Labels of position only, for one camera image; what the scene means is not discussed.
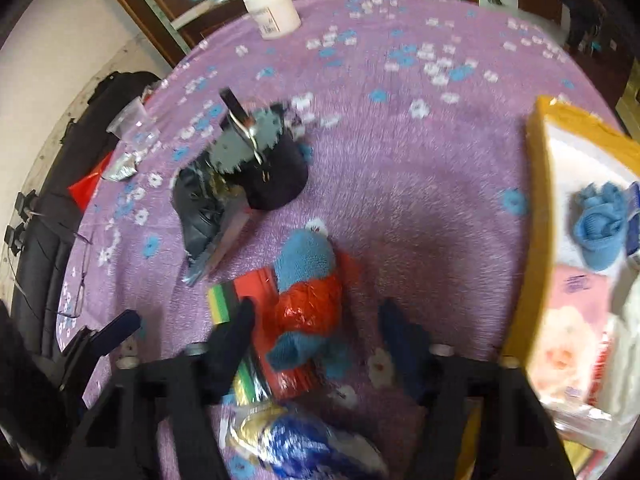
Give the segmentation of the clear plastic cup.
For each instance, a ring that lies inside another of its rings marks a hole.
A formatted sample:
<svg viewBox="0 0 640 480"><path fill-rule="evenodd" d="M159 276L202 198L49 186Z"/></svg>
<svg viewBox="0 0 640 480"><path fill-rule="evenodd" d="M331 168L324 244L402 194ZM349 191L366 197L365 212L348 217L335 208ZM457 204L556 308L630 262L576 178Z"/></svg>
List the clear plastic cup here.
<svg viewBox="0 0 640 480"><path fill-rule="evenodd" d="M128 153L149 150L160 137L160 132L146 112L140 96L134 98L119 112L108 124L106 131L116 136Z"/></svg>

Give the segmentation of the blue knitted cloth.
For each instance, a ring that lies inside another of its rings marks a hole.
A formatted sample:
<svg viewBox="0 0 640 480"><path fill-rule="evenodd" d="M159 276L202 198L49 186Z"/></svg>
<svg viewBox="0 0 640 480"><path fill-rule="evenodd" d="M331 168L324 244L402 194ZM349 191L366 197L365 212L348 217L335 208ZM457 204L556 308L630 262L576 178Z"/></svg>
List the blue knitted cloth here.
<svg viewBox="0 0 640 480"><path fill-rule="evenodd" d="M626 242L625 193L612 182L600 188L591 183L577 194L576 204L579 216L573 226L574 241L586 266L604 271L612 266Z"/></svg>

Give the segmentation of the blue white plastic bag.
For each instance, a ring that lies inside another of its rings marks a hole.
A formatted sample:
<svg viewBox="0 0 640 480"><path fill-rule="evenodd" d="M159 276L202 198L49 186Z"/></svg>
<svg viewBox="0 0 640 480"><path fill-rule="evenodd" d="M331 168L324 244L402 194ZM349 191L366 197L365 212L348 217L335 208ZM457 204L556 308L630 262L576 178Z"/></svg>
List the blue white plastic bag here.
<svg viewBox="0 0 640 480"><path fill-rule="evenodd" d="M338 430L294 404L239 406L228 445L281 479L386 479L378 449L360 434Z"/></svg>

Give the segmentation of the yellow cardboard box tray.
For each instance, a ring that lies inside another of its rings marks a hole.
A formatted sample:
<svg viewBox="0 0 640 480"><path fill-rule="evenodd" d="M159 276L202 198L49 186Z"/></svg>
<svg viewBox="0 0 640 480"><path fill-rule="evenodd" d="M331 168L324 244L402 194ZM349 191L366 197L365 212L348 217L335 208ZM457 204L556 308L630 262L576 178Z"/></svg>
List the yellow cardboard box tray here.
<svg viewBox="0 0 640 480"><path fill-rule="evenodd" d="M639 177L639 144L599 116L552 96L538 96L526 122L529 156L529 246L523 284L501 356L533 370L534 345L542 307L551 298L552 274L560 261L560 226L570 207L559 200L560 180L581 174L587 183L596 178L596 166L618 183Z"/></svg>

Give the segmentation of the black round motor device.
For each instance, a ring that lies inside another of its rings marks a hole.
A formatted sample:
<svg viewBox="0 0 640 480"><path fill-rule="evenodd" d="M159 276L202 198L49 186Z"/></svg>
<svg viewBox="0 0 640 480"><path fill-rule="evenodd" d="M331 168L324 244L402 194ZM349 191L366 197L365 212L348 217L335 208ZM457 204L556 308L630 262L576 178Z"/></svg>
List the black round motor device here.
<svg viewBox="0 0 640 480"><path fill-rule="evenodd" d="M274 102L248 110L231 89L219 95L227 111L220 135L207 149L209 165L242 188L254 210L291 203L307 184L308 165L286 124L286 105Z"/></svg>

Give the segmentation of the white cloth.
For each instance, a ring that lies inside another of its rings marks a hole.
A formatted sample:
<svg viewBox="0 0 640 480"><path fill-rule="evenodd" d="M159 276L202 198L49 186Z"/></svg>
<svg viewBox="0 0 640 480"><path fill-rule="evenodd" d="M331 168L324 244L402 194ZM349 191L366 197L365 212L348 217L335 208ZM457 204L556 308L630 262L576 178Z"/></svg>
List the white cloth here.
<svg viewBox="0 0 640 480"><path fill-rule="evenodd" d="M618 422L628 422L639 415L639 278L613 321L613 342L597 407Z"/></svg>

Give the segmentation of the blue white tissue pack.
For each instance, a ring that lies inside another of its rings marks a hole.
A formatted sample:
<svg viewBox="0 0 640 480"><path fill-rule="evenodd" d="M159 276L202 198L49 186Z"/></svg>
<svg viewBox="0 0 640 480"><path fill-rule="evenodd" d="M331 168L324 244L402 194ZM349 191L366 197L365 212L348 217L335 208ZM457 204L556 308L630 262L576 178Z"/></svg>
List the blue white tissue pack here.
<svg viewBox="0 0 640 480"><path fill-rule="evenodd" d="M639 245L639 222L640 222L640 191L639 182L632 182L627 188L627 235L626 235L626 256L629 264L639 269L640 266L640 245Z"/></svg>

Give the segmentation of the black bag on sofa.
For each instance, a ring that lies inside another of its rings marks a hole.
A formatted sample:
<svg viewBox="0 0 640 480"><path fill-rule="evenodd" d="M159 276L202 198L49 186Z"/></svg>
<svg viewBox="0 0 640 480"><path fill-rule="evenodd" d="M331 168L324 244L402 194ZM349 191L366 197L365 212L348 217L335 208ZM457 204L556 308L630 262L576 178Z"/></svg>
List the black bag on sofa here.
<svg viewBox="0 0 640 480"><path fill-rule="evenodd" d="M68 188L114 150L117 138L107 126L159 80L150 72L114 72L100 81L84 112L66 122L61 147L40 190L28 192L15 203L23 222L15 235L4 237L18 258L11 316L27 350L37 356L53 358L60 353L54 336L55 312L73 232L84 215Z"/></svg>

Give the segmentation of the purple floral tablecloth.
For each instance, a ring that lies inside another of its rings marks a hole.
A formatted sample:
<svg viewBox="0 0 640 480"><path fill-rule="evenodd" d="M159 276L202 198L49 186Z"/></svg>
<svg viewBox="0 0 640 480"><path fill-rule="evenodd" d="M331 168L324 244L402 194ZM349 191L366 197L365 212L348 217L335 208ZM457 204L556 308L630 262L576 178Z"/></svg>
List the purple floral tablecloth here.
<svg viewBox="0 0 640 480"><path fill-rule="evenodd" d="M269 266L316 222L358 266L346 287L345 377L312 401L363 434L401 478L422 410L393 382L378 304L394 298L438 341L477 360L502 347L528 246L525 123L538 96L614 122L578 65L536 26L457 0L297 0L302 24L266 41L250 18L203 40L146 102L158 141L127 182L103 182L84 310L60 344L120 311L143 320L140 356L167 358L212 327L207 292ZM310 156L296 200L250 222L217 271L183 283L175 173L219 136L230 88L246 107L291 102Z"/></svg>

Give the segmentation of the black wet wipes pack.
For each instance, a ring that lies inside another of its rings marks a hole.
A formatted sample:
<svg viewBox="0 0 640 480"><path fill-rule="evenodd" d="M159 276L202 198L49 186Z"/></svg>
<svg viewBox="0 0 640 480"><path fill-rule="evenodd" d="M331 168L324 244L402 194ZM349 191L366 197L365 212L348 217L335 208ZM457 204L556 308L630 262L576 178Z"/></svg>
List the black wet wipes pack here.
<svg viewBox="0 0 640 480"><path fill-rule="evenodd" d="M220 265L252 216L244 190L224 180L207 154L176 174L171 205L180 221L186 252L182 281L193 287Z"/></svg>

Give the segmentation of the purple framed eyeglasses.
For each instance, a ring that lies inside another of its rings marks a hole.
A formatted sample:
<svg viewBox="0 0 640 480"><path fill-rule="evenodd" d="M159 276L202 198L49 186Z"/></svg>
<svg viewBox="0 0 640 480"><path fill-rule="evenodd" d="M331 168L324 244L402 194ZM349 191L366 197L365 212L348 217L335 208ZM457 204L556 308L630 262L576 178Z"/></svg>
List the purple framed eyeglasses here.
<svg viewBox="0 0 640 480"><path fill-rule="evenodd" d="M82 310L84 310L86 300L87 278L91 266L91 260L94 254L94 232L79 237L82 243L82 254L80 265L73 268L75 275L73 276L73 284L64 285L62 304L58 306L56 318L61 321L77 320Z"/></svg>

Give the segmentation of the person in dark clothes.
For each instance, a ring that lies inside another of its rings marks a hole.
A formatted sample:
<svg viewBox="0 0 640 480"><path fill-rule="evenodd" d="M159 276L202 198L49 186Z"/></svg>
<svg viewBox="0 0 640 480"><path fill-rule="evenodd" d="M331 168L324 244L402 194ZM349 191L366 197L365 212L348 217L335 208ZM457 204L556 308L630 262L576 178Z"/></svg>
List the person in dark clothes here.
<svg viewBox="0 0 640 480"><path fill-rule="evenodd" d="M575 54L580 44L590 42L601 27L601 15L596 0L561 0L570 12L570 29L565 41L565 50Z"/></svg>

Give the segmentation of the pink tissue pack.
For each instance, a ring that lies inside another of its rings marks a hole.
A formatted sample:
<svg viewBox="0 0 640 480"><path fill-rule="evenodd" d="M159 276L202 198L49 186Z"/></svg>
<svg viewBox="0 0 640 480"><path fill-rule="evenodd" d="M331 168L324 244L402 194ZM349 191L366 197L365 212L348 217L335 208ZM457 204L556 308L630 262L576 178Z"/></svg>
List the pink tissue pack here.
<svg viewBox="0 0 640 480"><path fill-rule="evenodd" d="M527 374L542 403L587 399L610 313L607 276L558 264L552 273Z"/></svg>

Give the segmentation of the red plastic bag bundle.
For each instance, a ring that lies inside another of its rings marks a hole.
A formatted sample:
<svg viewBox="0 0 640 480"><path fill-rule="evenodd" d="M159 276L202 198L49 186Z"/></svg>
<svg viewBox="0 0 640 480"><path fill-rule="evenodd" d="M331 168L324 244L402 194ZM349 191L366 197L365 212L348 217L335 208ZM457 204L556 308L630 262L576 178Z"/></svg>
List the red plastic bag bundle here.
<svg viewBox="0 0 640 480"><path fill-rule="evenodd" d="M331 336L342 322L343 284L336 273L293 284L282 292L273 311L278 335L299 332Z"/></svg>

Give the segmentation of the white plastic jar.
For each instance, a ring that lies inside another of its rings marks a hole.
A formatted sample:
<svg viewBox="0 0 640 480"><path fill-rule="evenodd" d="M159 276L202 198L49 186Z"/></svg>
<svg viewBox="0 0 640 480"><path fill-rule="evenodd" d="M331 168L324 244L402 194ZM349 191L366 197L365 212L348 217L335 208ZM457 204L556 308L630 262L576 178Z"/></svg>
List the white plastic jar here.
<svg viewBox="0 0 640 480"><path fill-rule="evenodd" d="M262 39L284 37L302 24L293 0L243 0L243 3Z"/></svg>

